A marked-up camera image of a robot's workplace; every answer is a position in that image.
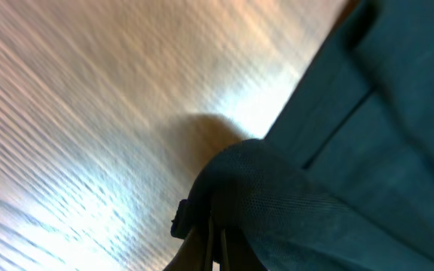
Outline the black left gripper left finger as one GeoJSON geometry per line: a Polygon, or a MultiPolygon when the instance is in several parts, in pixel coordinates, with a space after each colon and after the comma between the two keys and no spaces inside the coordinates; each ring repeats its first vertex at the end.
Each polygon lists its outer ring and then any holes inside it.
{"type": "Polygon", "coordinates": [[[164,271],[212,271],[214,230],[211,222],[192,227],[164,271]]]}

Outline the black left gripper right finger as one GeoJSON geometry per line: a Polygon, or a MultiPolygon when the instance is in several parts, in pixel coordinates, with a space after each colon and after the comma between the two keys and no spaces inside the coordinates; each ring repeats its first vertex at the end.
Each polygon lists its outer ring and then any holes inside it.
{"type": "Polygon", "coordinates": [[[223,229],[220,237],[221,271],[266,271],[240,229],[223,229]]]}

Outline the black polo shirt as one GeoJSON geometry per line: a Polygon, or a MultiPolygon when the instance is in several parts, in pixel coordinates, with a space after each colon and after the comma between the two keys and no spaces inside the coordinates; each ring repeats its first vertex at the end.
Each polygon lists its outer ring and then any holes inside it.
{"type": "Polygon", "coordinates": [[[434,270],[434,1],[362,1],[270,131],[213,157],[171,234],[243,232],[268,269],[434,270]]]}

